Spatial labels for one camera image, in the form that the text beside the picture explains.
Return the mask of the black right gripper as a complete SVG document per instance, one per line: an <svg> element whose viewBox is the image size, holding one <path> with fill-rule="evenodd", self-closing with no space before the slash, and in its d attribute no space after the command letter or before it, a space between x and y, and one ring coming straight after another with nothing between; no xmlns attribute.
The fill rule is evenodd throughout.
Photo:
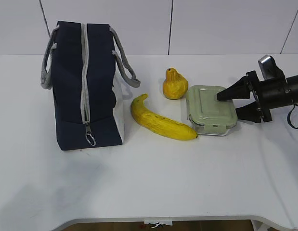
<svg viewBox="0 0 298 231"><path fill-rule="evenodd" d="M254 123L271 122L270 110L286 105L285 86L286 78L260 81L257 73L251 71L229 88L219 92L217 100L250 99L250 92L252 92L255 101L235 109L238 120Z"/></svg>

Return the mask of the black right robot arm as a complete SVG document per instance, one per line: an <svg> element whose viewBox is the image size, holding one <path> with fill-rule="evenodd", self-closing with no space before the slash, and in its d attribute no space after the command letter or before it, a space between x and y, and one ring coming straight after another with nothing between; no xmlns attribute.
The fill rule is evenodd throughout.
<svg viewBox="0 0 298 231"><path fill-rule="evenodd" d="M238 119L254 123L271 122L271 109L298 104L298 75L260 81L255 71L247 72L235 84L219 92L217 100L249 99L251 95L254 95L254 102L236 108Z"/></svg>

